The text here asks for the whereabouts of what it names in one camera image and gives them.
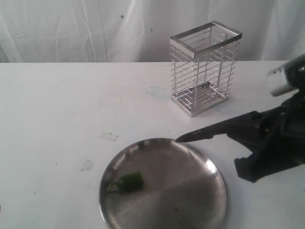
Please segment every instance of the pepper piece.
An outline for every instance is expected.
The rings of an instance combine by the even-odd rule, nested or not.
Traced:
[[[112,183],[108,186],[107,192],[109,193],[109,189],[116,185],[119,191],[133,191],[136,189],[140,189],[144,186],[144,179],[140,171],[136,173],[131,173],[124,175],[118,178],[115,183]]]

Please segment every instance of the white table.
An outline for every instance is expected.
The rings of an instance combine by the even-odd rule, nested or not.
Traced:
[[[281,63],[236,63],[230,100],[194,118],[170,101],[169,63],[0,64],[0,228],[106,229],[99,185],[117,153],[278,106],[289,95],[273,98],[265,75]],[[109,132],[116,141],[99,138]],[[224,135],[193,145],[227,181],[226,228],[304,228],[305,166],[252,184],[235,171],[250,155],[242,145]]]

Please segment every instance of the white cloth backdrop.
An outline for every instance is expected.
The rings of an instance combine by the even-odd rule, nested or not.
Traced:
[[[305,53],[305,0],[0,0],[0,62],[169,61],[169,37],[243,32],[238,60]]]

